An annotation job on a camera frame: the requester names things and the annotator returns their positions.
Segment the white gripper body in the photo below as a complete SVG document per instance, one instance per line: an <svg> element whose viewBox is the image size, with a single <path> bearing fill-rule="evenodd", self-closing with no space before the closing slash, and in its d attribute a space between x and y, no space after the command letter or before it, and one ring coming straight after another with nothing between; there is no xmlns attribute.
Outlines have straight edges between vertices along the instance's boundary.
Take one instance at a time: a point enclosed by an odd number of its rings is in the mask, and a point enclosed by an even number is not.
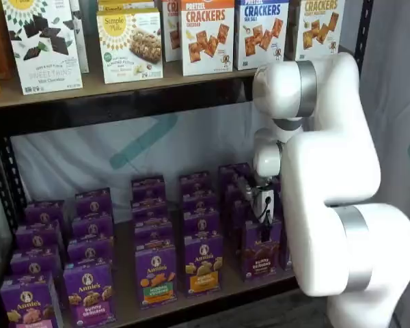
<svg viewBox="0 0 410 328"><path fill-rule="evenodd" d="M272 187L256 187L253 193L253 201L251 203L254 215L260 222L260 217L265 210L270 210L271 215L274 214L274 190Z"/></svg>

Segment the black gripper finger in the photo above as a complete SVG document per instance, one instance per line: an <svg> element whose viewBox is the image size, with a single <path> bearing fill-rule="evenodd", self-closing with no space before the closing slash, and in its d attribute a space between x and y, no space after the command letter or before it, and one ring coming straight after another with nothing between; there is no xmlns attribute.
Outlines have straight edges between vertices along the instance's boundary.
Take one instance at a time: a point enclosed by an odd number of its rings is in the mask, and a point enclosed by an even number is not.
<svg viewBox="0 0 410 328"><path fill-rule="evenodd" d="M270 240L270 233L271 233L271 229L272 229L272 223L273 223L273 216L271 215L271 211L270 210L265 210L264 214L262 214L261 217L260 217L261 241L269 241Z"/></svg>

